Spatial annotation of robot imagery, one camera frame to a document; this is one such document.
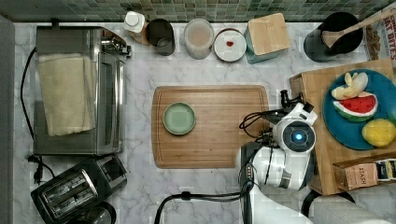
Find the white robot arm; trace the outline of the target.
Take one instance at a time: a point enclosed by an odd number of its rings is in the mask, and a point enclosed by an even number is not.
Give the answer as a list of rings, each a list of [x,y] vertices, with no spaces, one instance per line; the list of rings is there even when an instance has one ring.
[[[312,151],[316,143],[313,124],[318,118],[309,103],[265,111],[259,117],[272,130],[240,147],[236,167],[244,224],[313,224],[305,215],[277,203],[262,192],[263,186],[303,189],[313,175]]]

